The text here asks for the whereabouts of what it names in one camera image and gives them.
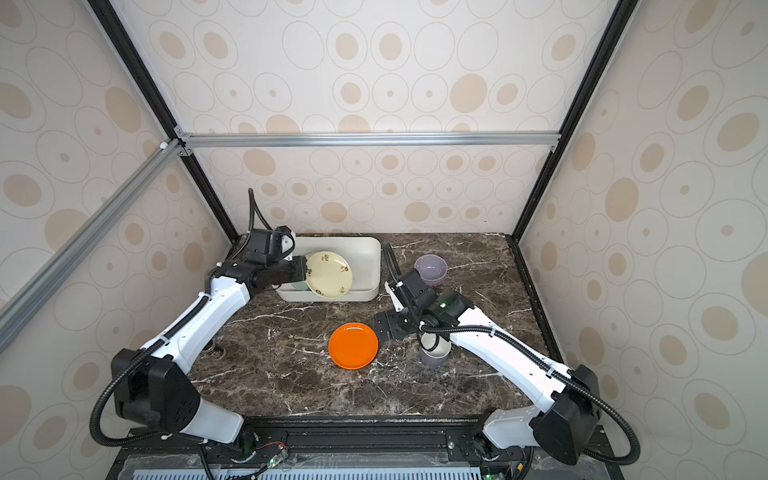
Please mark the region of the cream plate with flowers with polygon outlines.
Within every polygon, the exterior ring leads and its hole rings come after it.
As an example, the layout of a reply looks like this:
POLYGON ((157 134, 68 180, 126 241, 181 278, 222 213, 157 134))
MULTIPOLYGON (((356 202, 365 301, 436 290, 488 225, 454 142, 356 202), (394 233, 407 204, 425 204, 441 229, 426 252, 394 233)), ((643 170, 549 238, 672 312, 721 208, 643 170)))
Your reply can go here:
POLYGON ((318 251, 308 256, 306 283, 317 296, 335 300, 346 295, 353 282, 349 263, 339 254, 318 251))

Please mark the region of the orange plate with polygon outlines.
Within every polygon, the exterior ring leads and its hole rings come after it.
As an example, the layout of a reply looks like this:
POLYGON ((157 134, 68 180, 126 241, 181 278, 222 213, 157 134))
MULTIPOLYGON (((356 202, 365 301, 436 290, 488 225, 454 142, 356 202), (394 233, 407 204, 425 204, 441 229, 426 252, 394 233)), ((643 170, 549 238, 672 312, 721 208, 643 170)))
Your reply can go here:
POLYGON ((359 370, 377 356, 379 340, 368 325, 352 322, 341 325, 331 335, 328 352, 335 365, 346 370, 359 370))

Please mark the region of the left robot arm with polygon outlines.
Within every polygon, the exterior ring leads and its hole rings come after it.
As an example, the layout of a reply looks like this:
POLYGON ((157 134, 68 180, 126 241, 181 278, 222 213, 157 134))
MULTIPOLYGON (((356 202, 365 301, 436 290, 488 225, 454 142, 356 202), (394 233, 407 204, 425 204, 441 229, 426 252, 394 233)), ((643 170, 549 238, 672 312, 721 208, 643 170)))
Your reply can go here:
POLYGON ((89 420, 91 438, 122 447, 155 434, 181 434, 249 453, 255 436, 242 415, 204 400, 188 373, 225 323, 253 297, 305 279, 307 260, 295 254, 287 226, 272 228, 255 195, 248 195, 246 238, 205 277, 204 289, 176 320, 137 350, 123 349, 111 362, 112 379, 89 420))

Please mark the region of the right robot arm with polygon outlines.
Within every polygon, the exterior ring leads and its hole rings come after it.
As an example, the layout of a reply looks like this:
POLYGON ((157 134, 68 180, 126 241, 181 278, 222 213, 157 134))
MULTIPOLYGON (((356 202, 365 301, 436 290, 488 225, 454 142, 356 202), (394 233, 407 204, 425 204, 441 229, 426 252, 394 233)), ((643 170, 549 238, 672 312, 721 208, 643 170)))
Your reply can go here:
POLYGON ((583 456, 605 464, 628 466, 638 461, 642 447, 630 423, 599 394, 596 374, 546 357, 493 322, 478 306, 455 290, 441 294, 420 274, 403 271, 390 243, 382 245, 387 267, 385 289, 392 309, 374 320, 381 341, 415 337, 424 354, 442 357, 457 346, 483 360, 512 382, 531 402, 527 408, 497 409, 483 417, 471 443, 487 461, 517 447, 540 448, 555 460, 575 465, 583 456), (623 431, 629 450, 610 456, 589 448, 601 416, 623 431))

